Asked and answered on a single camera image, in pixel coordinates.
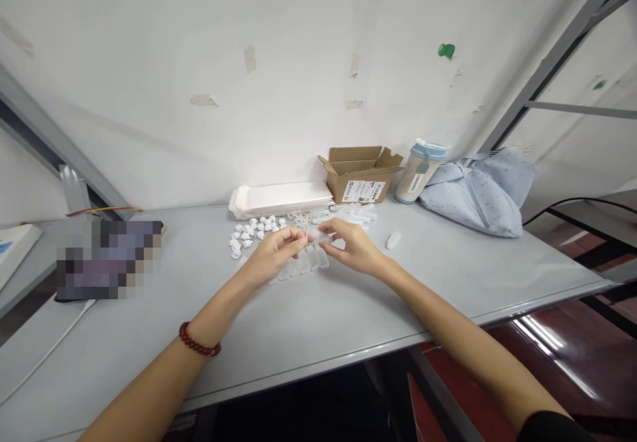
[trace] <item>forearm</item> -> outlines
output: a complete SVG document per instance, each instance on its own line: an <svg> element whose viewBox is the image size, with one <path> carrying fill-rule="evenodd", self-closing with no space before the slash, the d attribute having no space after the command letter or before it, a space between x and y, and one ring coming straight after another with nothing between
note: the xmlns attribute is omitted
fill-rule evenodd
<svg viewBox="0 0 637 442"><path fill-rule="evenodd" d="M516 430L540 410L568 415L500 343L392 259L378 278L409 305L445 350L493 396Z"/></svg>
<svg viewBox="0 0 637 442"><path fill-rule="evenodd" d="M251 296L251 290L241 281L229 280L188 325L188 335L203 346L216 346ZM161 440L207 361L179 338L174 339L110 403L80 440Z"/></svg>

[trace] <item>green sticker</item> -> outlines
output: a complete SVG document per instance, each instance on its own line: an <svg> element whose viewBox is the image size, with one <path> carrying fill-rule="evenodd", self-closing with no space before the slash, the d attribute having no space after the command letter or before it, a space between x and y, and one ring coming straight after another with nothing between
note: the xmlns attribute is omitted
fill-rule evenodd
<svg viewBox="0 0 637 442"><path fill-rule="evenodd" d="M440 57L447 57L449 60L453 57L453 52L456 50L454 44L440 44L438 48L438 55Z"/></svg>

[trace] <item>bottle lid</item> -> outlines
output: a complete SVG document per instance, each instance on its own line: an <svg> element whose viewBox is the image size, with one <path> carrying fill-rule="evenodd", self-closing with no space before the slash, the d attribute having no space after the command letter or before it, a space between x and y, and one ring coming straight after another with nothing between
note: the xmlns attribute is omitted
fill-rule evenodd
<svg viewBox="0 0 637 442"><path fill-rule="evenodd" d="M416 139L416 144L411 148L411 154L419 158L429 158L429 160L444 160L447 156L447 148L438 143Z"/></svg>

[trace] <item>water bottle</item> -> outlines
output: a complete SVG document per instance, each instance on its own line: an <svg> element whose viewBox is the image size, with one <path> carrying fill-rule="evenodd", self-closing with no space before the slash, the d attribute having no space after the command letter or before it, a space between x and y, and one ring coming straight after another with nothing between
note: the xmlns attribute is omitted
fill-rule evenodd
<svg viewBox="0 0 637 442"><path fill-rule="evenodd" d="M446 156L447 147L416 139L416 144L409 152L407 166L403 170L394 198L401 203L414 203Z"/></svg>

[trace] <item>black cable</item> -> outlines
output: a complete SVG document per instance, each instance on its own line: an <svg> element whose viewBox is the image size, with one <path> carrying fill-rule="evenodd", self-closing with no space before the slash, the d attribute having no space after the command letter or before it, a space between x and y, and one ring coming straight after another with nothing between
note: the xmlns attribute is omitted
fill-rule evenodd
<svg viewBox="0 0 637 442"><path fill-rule="evenodd" d="M607 200L601 200L599 198L590 198L588 196L576 196L575 198L566 198L565 200L560 200L557 203L553 203L552 205L547 206L546 208L544 208L540 213L536 214L533 218L531 218L530 220L522 223L522 226L528 225L530 222L532 222L533 220L535 220L538 216L543 215L547 210L549 210L550 208L553 208L554 206L557 206L559 204L562 203L566 203L567 201L573 201L573 200L590 200L590 201L596 201L599 203L606 203L606 204L611 204L613 206L617 206L619 208L622 208L624 210L627 210L631 213L635 213L637 214L637 210L634 210L632 208L627 207L626 205L622 205L621 203L615 203L615 202L609 202Z"/></svg>

